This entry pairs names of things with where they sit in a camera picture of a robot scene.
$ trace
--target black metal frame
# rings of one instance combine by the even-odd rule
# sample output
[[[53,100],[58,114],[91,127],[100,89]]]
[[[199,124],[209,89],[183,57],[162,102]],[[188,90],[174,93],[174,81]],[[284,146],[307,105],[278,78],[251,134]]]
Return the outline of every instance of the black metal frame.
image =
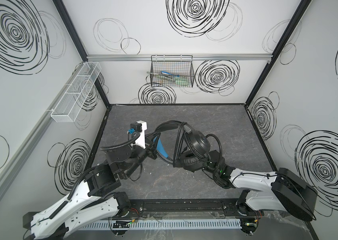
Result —
[[[73,25],[73,22],[68,14],[68,11],[65,8],[64,3],[62,2],[62,0],[53,0],[53,3],[56,6],[58,13],[60,14],[60,17],[62,21],[64,22],[66,30],[68,31],[74,45],[76,46],[76,49],[78,53],[80,54],[81,59],[83,61],[88,61],[88,54],[86,53],[84,45],[82,44],[80,37],[78,36],[78,33]],[[110,109],[111,105],[99,81],[95,81],[95,86],[106,108]]]
[[[246,105],[249,106],[250,103],[253,101],[254,97],[256,96],[259,88],[261,88],[262,83],[265,81],[267,75],[269,74],[270,70],[273,68],[274,64],[276,63],[278,56],[281,54],[283,48],[285,47],[287,41],[289,40],[291,34],[294,32],[294,29],[298,25],[299,21],[301,20],[303,14],[305,13],[307,7],[310,5],[312,0],[301,0],[293,17],[290,19],[289,24],[286,27],[286,30],[283,32],[281,39],[279,40],[276,48],[273,52],[273,57],[269,64],[265,66],[261,75],[259,76],[254,88],[252,89],[251,93],[249,94],[248,99],[246,100]]]
[[[236,202],[238,199],[131,199],[132,208],[139,211],[139,217],[160,218],[169,212],[221,212],[226,217],[255,218],[257,214],[250,212],[247,216],[238,213]]]
[[[296,12],[294,13],[293,17],[291,18],[288,26],[286,27],[286,30],[284,31],[280,41],[278,42],[274,52],[272,60],[269,64],[265,66],[263,69],[261,75],[259,76],[255,86],[253,87],[253,90],[249,94],[248,99],[245,103],[232,103],[232,104],[175,104],[175,105],[243,105],[248,117],[253,125],[253,128],[257,134],[257,137],[261,143],[261,146],[266,154],[266,157],[274,171],[277,170],[276,165],[274,164],[274,161],[270,155],[270,152],[268,151],[265,142],[263,141],[258,127],[256,126],[255,122],[253,121],[253,118],[248,110],[248,106],[253,101],[255,95],[257,94],[258,90],[262,86],[262,83],[265,81],[267,75],[269,74],[270,70],[274,66],[274,64],[277,61],[278,56],[281,54],[282,49],[286,45],[288,39],[290,38],[291,34],[295,30],[297,24],[301,20],[301,17],[303,16],[305,10],[309,6],[310,2],[312,0],[301,0],[299,6],[296,9]],[[61,19],[63,20],[67,31],[69,32],[74,45],[76,46],[76,49],[78,53],[80,54],[80,57],[83,61],[87,61],[87,53],[85,51],[85,48],[80,41],[80,38],[76,32],[76,29],[71,21],[71,18],[65,8],[64,3],[62,0],[53,0],[53,3],[56,6],[56,9],[58,13],[61,16]],[[95,143],[93,145],[93,148],[90,153],[90,157],[87,161],[87,164],[85,166],[85,169],[88,169],[93,164],[96,152],[99,147],[99,142],[101,140],[101,137],[104,132],[104,128],[106,126],[106,122],[109,116],[109,113],[111,111],[112,105],[109,103],[106,94],[100,85],[98,81],[95,81],[95,86],[97,91],[99,92],[107,111],[105,113],[104,119],[101,123],[100,129],[97,133]],[[159,104],[125,104],[125,105],[133,105],[133,106],[155,106]],[[140,209],[142,207],[143,211],[141,211],[140,216],[145,216],[144,214],[149,214],[153,212],[185,212],[185,211],[223,211],[225,216],[239,216],[239,218],[245,218],[242,215],[239,215],[237,213],[235,208],[235,203],[237,199],[136,199],[131,200],[132,206],[136,209]],[[307,228],[310,230],[311,236],[314,240],[318,240],[318,237],[311,225],[310,222],[305,222]]]

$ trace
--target black wire basket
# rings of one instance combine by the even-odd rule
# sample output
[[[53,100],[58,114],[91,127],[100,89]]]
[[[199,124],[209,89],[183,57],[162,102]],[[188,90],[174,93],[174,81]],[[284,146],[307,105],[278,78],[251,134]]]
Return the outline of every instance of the black wire basket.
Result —
[[[192,55],[152,55],[150,83],[152,87],[160,84],[169,87],[192,88],[194,69]]]

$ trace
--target marble-patterned surface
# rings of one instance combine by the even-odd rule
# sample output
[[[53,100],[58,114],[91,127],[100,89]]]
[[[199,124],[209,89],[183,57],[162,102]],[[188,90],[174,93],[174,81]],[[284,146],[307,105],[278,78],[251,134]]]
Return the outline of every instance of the marble-patterned surface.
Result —
[[[168,120],[185,121],[205,135],[214,133],[222,142],[226,163],[236,168],[252,171],[271,171],[258,137],[242,105],[207,106],[113,106],[109,113],[101,146],[110,146],[127,140],[130,123],[147,122],[147,132],[152,132]],[[172,156],[177,130],[164,132],[161,141]],[[208,138],[211,149],[218,149],[217,142]],[[102,163],[105,153],[97,151],[93,165]],[[202,171],[192,173],[173,168],[157,158],[143,162],[143,173],[137,182],[121,180],[117,191],[125,191],[130,199],[201,199],[237,198],[237,189],[222,189]],[[132,178],[139,174],[137,169]]]

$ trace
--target red wire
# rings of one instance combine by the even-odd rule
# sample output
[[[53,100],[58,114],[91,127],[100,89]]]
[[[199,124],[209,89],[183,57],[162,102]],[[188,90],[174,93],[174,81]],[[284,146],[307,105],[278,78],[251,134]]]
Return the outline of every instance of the red wire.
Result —
[[[138,213],[137,209],[134,209],[134,208],[132,208],[132,207],[131,207],[130,209],[135,210],[135,211],[137,212],[138,216],[140,215],[140,214]]]

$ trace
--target white wire basket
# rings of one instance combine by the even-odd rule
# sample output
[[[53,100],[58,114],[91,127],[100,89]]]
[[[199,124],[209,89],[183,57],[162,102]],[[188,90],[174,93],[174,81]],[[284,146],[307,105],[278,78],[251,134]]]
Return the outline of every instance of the white wire basket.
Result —
[[[51,117],[56,122],[74,122],[76,120],[101,71],[99,62],[85,62],[79,65],[79,68],[77,76],[51,113]]]

